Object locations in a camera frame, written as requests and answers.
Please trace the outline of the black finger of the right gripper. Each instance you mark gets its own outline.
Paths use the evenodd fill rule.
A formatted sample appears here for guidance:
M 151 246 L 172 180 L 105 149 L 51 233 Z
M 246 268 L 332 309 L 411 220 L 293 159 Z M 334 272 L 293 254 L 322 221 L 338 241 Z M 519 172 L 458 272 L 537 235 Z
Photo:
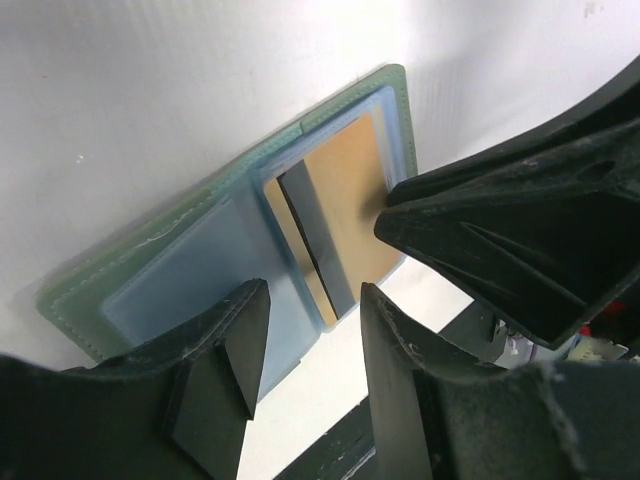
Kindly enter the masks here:
M 381 213 L 376 236 L 533 340 L 639 310 L 639 162 L 524 164 Z

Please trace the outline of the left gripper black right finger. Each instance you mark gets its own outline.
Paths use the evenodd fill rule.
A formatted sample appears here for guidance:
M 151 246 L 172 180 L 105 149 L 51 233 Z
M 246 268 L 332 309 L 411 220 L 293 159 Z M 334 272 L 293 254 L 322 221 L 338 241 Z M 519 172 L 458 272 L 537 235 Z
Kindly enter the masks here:
M 361 334 L 383 479 L 635 479 L 639 368 L 485 363 L 361 288 Z

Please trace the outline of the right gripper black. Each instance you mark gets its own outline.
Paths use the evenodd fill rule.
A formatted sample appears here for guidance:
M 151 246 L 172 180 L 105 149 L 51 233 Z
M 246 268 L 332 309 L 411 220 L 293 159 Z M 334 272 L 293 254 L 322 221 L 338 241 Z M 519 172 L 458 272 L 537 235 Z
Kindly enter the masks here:
M 539 152 L 542 165 L 639 163 L 639 60 L 550 124 Z

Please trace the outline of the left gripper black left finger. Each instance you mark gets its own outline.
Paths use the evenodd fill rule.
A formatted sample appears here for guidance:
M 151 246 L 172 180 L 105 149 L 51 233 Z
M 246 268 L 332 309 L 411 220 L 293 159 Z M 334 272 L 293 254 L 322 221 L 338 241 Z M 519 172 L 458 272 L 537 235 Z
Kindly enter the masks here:
M 1 360 L 5 479 L 233 479 L 254 415 L 270 314 L 241 284 L 94 368 Z

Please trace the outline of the gold striped card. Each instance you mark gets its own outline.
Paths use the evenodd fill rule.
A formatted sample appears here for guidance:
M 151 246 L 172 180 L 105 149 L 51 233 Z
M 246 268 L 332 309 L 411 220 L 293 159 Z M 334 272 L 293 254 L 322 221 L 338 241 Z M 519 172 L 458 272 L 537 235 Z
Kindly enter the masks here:
M 382 110 L 359 115 L 271 178 L 263 192 L 320 318 L 333 327 L 399 264 L 374 223 L 406 172 Z

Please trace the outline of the green card holder wallet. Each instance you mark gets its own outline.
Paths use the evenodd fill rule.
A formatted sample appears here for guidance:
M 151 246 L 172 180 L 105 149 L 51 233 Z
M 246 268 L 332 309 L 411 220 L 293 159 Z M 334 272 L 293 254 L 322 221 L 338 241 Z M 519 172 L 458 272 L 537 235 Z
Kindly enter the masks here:
M 268 394 L 327 327 L 294 264 L 263 188 L 331 133 L 380 108 L 394 154 L 417 171 L 405 69 L 384 66 L 249 149 L 175 205 L 45 286 L 38 312 L 92 359 L 149 341 L 264 279 L 271 313 L 260 383 Z

